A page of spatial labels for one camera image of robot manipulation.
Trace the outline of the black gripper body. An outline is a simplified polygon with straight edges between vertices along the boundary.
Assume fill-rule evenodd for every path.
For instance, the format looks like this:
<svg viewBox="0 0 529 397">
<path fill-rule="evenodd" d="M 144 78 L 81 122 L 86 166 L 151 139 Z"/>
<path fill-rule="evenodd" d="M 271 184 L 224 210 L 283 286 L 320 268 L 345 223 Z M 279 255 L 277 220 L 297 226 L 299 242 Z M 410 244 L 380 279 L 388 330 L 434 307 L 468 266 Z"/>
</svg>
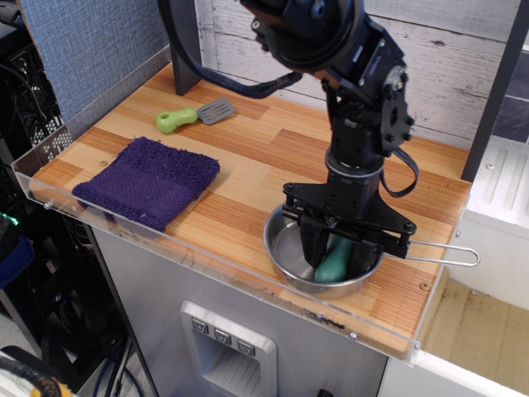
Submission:
<svg viewBox="0 0 529 397">
<path fill-rule="evenodd" d="M 302 218 L 325 221 L 330 235 L 372 242 L 381 251 L 404 259 L 417 226 L 381 198 L 383 173 L 381 168 L 369 174 L 362 169 L 344 174 L 330 170 L 325 184 L 287 183 L 285 215 L 299 226 Z"/>
</svg>

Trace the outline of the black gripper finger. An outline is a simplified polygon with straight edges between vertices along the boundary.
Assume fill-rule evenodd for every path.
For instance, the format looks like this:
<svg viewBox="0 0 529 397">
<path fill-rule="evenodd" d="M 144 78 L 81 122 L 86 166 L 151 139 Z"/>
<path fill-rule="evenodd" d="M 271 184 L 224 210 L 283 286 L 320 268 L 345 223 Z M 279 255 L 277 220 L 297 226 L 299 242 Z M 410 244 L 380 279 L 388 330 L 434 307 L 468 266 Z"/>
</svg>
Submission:
<svg viewBox="0 0 529 397">
<path fill-rule="evenodd" d="M 367 273 L 377 262 L 381 246 L 372 242 L 355 242 L 349 260 L 348 277 L 357 278 Z"/>
<path fill-rule="evenodd" d="M 326 255 L 329 240 L 329 225 L 315 218 L 302 218 L 300 237 L 305 261 L 311 267 L 318 267 Z"/>
</svg>

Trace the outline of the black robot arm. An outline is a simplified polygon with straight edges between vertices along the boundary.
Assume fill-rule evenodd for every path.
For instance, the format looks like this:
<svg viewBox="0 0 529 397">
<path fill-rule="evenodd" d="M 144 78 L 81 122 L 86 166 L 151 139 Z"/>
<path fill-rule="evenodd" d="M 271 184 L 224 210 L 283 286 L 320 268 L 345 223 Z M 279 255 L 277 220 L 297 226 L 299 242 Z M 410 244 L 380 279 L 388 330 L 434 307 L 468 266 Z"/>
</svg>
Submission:
<svg viewBox="0 0 529 397">
<path fill-rule="evenodd" d="M 305 261 L 319 283 L 405 257 L 416 225 L 381 198 L 384 162 L 411 137 L 403 52 L 360 1 L 247 1 L 258 42 L 283 66 L 319 79 L 331 144 L 323 184 L 288 183 L 283 214 L 300 228 Z"/>
</svg>

